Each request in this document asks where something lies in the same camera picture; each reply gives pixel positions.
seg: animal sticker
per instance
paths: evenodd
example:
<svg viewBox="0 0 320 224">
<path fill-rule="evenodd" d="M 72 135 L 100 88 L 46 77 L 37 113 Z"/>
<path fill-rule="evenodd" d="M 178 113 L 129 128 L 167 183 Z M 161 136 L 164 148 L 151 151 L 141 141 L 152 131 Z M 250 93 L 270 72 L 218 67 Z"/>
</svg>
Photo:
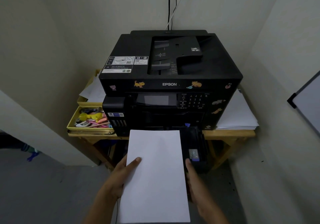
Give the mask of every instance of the animal sticker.
<svg viewBox="0 0 320 224">
<path fill-rule="evenodd" d="M 115 86 L 115 85 L 110 85 L 110 88 L 111 88 L 113 91 L 116 91 L 116 86 Z"/>
<path fill-rule="evenodd" d="M 231 87 L 232 83 L 229 83 L 228 85 L 225 86 L 226 89 L 229 89 Z"/>
<path fill-rule="evenodd" d="M 212 114 L 217 114 L 218 112 L 222 111 L 221 108 L 218 108 L 217 110 L 215 110 L 214 112 L 212 112 Z"/>
<path fill-rule="evenodd" d="M 134 81 L 134 86 L 136 86 L 136 87 L 142 88 L 143 85 L 144 85 L 144 82 Z"/>
<path fill-rule="evenodd" d="M 200 82 L 193 81 L 193 82 L 191 83 L 191 85 L 188 86 L 187 88 L 188 88 L 188 89 L 192 89 L 193 87 L 201 87 L 201 86 L 202 86 L 202 84 L 201 84 Z"/>
<path fill-rule="evenodd" d="M 212 105 L 220 104 L 220 103 L 222 103 L 223 101 L 226 101 L 226 100 L 217 100 L 217 101 L 214 101 L 214 102 L 212 103 Z"/>
</svg>

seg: table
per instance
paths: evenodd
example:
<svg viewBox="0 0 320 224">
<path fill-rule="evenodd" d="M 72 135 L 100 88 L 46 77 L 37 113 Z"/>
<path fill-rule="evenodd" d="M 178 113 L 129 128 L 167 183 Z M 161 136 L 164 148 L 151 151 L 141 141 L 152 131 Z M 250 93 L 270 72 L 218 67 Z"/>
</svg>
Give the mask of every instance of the table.
<svg viewBox="0 0 320 224">
<path fill-rule="evenodd" d="M 213 169 L 218 168 L 230 155 L 236 151 L 248 138 L 255 137 L 254 130 L 203 130 L 204 138 L 208 141 L 209 150 L 213 158 Z M 128 140 L 129 137 L 118 137 L 113 131 L 104 132 L 96 131 L 86 133 L 83 131 L 69 131 L 70 137 L 79 137 L 88 150 L 93 152 L 96 157 L 106 164 L 111 170 L 116 166 L 110 156 L 101 151 L 99 147 L 94 146 L 99 140 Z M 222 140 L 223 149 L 219 154 L 214 150 L 213 140 Z"/>
</svg>

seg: printer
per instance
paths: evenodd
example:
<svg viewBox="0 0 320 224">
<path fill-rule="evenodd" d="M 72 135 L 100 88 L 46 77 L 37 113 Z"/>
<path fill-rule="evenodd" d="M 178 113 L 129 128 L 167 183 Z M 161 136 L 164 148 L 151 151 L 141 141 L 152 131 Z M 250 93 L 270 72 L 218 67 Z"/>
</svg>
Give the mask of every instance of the printer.
<svg viewBox="0 0 320 224">
<path fill-rule="evenodd" d="M 179 130 L 184 158 L 207 172 L 213 130 L 243 76 L 214 33 L 122 34 L 99 75 L 103 110 L 119 137 L 131 129 Z"/>
</svg>

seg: whiteboard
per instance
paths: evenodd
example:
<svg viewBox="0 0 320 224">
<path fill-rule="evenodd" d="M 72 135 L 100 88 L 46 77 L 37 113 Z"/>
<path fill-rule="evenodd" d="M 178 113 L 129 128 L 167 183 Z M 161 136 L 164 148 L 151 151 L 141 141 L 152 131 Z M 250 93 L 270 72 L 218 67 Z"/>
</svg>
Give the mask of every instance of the whiteboard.
<svg viewBox="0 0 320 224">
<path fill-rule="evenodd" d="M 320 136 L 320 71 L 296 93 L 292 102 Z"/>
</svg>

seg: gray floor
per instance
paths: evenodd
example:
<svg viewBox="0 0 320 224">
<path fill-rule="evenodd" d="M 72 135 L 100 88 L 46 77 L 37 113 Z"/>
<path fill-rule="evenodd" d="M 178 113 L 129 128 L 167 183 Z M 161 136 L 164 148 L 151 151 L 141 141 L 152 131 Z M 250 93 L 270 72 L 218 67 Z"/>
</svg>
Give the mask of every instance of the gray floor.
<svg viewBox="0 0 320 224">
<path fill-rule="evenodd" d="M 14 224 L 81 223 L 109 173 L 98 167 L 65 167 L 40 154 L 0 150 L 0 222 Z M 228 164 L 203 175 L 230 223 L 246 223 Z M 189 204 L 191 223 L 205 223 Z"/>
</svg>

